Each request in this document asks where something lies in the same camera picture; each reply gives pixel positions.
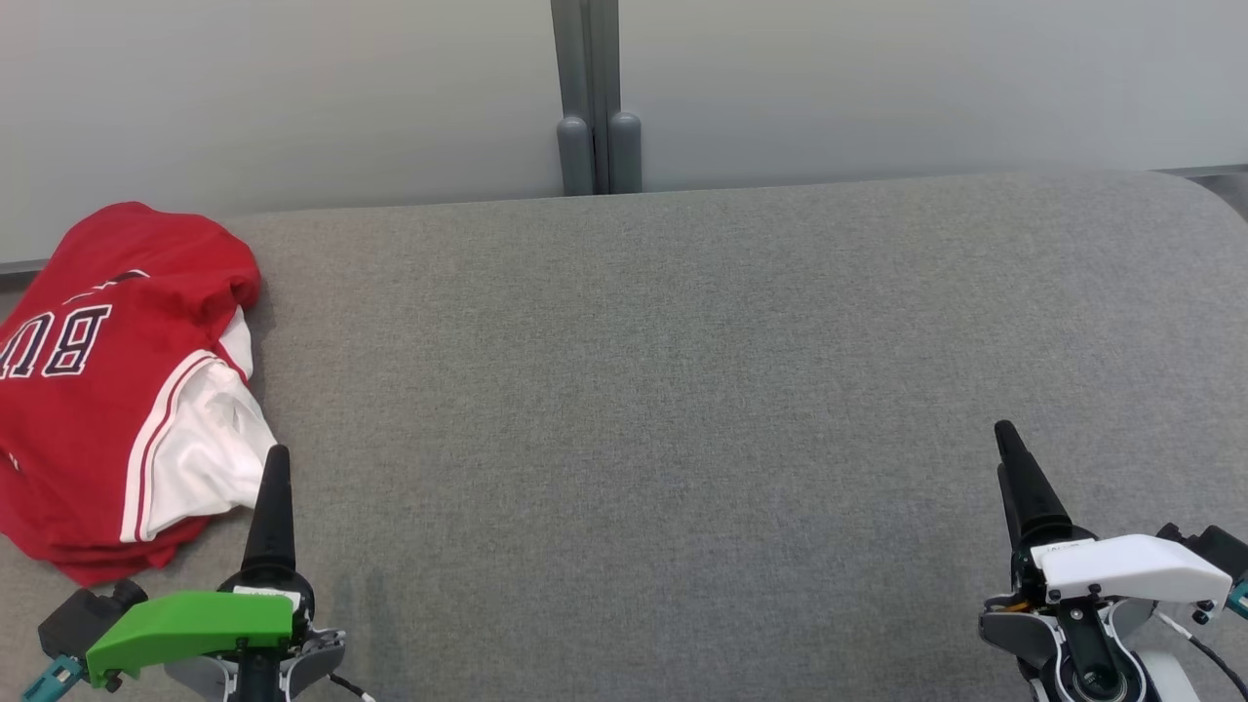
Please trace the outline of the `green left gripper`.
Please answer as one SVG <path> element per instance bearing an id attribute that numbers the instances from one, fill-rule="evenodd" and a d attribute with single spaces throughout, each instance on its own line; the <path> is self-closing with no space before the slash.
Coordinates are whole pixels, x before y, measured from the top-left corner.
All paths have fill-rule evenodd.
<path id="1" fill-rule="evenodd" d="M 134 605 L 86 653 L 94 688 L 162 667 L 205 702 L 295 702 L 346 658 L 347 636 L 314 625 L 314 595 L 295 551 L 291 455 L 265 458 L 242 572 L 217 591 Z"/>

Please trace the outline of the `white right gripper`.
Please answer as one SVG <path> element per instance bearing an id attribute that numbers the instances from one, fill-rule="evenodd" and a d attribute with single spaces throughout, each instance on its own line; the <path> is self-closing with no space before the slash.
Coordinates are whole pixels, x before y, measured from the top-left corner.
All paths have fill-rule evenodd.
<path id="1" fill-rule="evenodd" d="M 1231 576 L 1157 536 L 1060 542 L 1073 521 L 1035 453 L 1010 421 L 993 423 L 993 438 L 1010 545 L 1025 550 L 1011 595 L 982 605 L 981 640 L 1015 658 L 1031 702 L 1201 702 L 1173 655 L 1129 637 L 1154 620 L 1208 652 L 1164 605 L 1207 625 L 1226 612 Z"/>

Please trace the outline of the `red Bulls jersey shirt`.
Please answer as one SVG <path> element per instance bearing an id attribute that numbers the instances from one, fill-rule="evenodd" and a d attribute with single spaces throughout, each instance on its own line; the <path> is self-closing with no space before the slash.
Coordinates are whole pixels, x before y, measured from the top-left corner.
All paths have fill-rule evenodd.
<path id="1" fill-rule="evenodd" d="M 260 290 L 212 219 L 117 204 L 67 231 L 0 326 L 0 532 L 49 560 L 253 506 Z"/>

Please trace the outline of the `grey partition post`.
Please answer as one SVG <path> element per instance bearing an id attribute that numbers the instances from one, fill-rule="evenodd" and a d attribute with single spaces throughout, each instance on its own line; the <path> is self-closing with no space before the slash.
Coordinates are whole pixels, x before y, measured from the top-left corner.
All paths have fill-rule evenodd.
<path id="1" fill-rule="evenodd" d="M 619 0 L 549 0 L 567 196 L 643 191 L 641 119 L 622 107 Z"/>

